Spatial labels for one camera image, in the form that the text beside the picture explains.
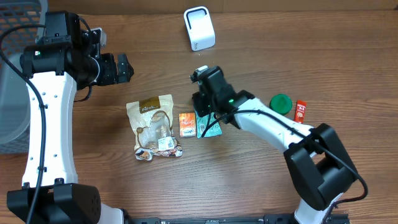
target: red package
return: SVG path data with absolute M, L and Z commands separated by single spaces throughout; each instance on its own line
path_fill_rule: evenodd
M 302 124 L 304 122 L 305 108 L 307 107 L 307 102 L 302 100 L 297 100 L 296 113 L 294 114 L 294 121 Z

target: wooden table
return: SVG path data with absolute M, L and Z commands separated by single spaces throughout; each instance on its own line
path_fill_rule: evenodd
M 188 76 L 219 65 L 235 90 L 268 103 L 278 93 L 308 102 L 305 122 L 332 125 L 370 194 L 335 212 L 352 223 L 398 222 L 398 13 L 396 11 L 212 14 L 213 48 L 192 52 L 180 14 L 85 16 L 108 34 L 104 52 L 127 53 L 128 84 L 94 87 L 73 109 L 79 183 L 134 217 L 235 217 L 289 213 L 298 205 L 284 158 L 232 125 L 223 135 L 181 139 L 183 157 L 137 161 L 126 103 L 172 94 L 178 114 L 193 111 Z M 82 98 L 86 90 L 76 98 Z M 6 207 L 19 189 L 26 154 L 0 156 L 0 223 L 21 223 Z M 360 195 L 359 182 L 344 198 Z

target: food package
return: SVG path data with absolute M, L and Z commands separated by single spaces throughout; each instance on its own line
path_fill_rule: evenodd
M 136 135 L 134 152 L 139 160 L 153 156 L 182 156 L 180 143 L 172 136 L 172 95 L 155 96 L 126 105 L 131 128 Z
M 206 116 L 201 118 L 201 117 L 199 117 L 199 115 L 198 115 L 196 110 L 195 110 L 195 114 L 196 114 L 196 117 L 197 117 L 197 130 L 198 130 L 197 131 L 197 133 L 198 133 L 197 134 L 197 138 L 201 138 L 201 135 L 203 134 L 203 132 L 206 129 L 206 125 L 207 125 L 207 121 L 208 121 L 209 116 L 206 115 Z M 215 119 L 215 114 L 211 113 L 210 114 L 210 122 L 209 122 L 209 124 L 211 124 L 215 120 L 216 120 Z M 219 136 L 219 135 L 222 135 L 222 133 L 223 132 L 221 130 L 220 124 L 217 122 L 215 125 L 213 125 L 213 127 L 211 127 L 206 132 L 205 137 L 207 138 L 207 137 Z
M 302 124 L 304 122 L 305 108 L 307 107 L 307 102 L 302 100 L 297 100 L 296 112 L 294 114 L 294 121 Z
M 195 137 L 197 135 L 197 126 L 195 122 L 195 113 L 180 114 L 180 137 Z

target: green bottle cap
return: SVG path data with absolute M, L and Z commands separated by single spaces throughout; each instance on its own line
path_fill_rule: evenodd
M 278 94 L 272 97 L 271 102 L 269 102 L 269 108 L 281 115 L 289 113 L 292 107 L 292 100 L 285 94 Z

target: clear plastic bag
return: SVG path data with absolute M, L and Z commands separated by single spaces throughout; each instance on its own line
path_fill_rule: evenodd
M 139 160 L 153 156 L 182 156 L 180 143 L 172 136 L 173 99 L 156 96 L 126 105 L 130 125 L 136 135 L 134 152 Z

